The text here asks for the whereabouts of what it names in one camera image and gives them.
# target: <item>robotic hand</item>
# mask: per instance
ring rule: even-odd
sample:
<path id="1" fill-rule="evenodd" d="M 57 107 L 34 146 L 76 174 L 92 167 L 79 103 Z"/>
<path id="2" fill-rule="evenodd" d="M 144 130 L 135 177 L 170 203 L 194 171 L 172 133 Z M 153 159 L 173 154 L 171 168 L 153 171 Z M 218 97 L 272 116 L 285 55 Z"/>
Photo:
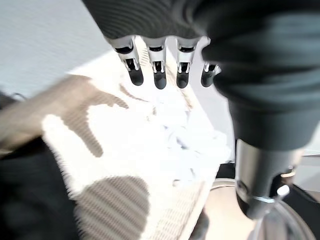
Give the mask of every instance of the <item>robotic hand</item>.
<path id="1" fill-rule="evenodd" d="M 240 208 L 258 219 L 289 193 L 320 117 L 319 1 L 83 1 L 137 86 L 134 35 L 146 42 L 158 89 L 166 86 L 166 36 L 177 37 L 180 88 L 199 37 L 208 36 L 201 83 L 228 98 Z"/>

